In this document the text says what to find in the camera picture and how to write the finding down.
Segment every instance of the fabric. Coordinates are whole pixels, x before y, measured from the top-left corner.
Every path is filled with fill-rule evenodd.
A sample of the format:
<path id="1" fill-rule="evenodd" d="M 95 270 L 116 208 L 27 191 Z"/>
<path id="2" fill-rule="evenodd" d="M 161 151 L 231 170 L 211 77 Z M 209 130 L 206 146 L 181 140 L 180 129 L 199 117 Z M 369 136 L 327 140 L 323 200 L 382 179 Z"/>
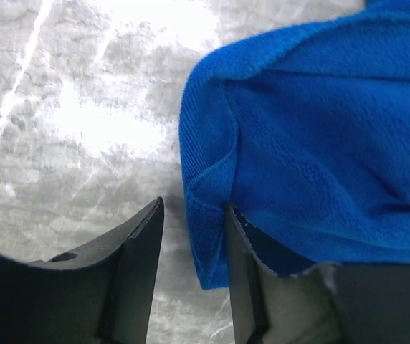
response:
<path id="1" fill-rule="evenodd" d="M 179 138 L 203 288 L 228 285 L 227 202 L 314 262 L 410 262 L 410 1 L 212 52 Z"/>

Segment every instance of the blue fabric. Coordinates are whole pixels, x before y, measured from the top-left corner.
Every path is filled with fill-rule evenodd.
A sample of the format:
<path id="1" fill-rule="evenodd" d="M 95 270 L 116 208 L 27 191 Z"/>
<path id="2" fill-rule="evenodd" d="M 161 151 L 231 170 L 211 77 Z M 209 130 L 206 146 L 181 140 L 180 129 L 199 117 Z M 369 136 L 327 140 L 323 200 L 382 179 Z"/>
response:
<path id="1" fill-rule="evenodd" d="M 314 262 L 410 262 L 410 1 L 212 52 L 179 135 L 203 288 L 228 285 L 226 202 Z"/>

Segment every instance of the gray marble tabletop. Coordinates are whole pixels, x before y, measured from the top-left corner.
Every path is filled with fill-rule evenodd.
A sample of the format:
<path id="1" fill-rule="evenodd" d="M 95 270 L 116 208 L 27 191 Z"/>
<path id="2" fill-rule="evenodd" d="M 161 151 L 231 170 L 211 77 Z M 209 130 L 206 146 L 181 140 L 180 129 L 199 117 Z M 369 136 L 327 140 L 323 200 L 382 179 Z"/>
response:
<path id="1" fill-rule="evenodd" d="M 223 44 L 363 0 L 0 0 L 0 252 L 50 259 L 163 196 L 147 343 L 233 343 L 227 290 L 189 251 L 178 109 Z"/>

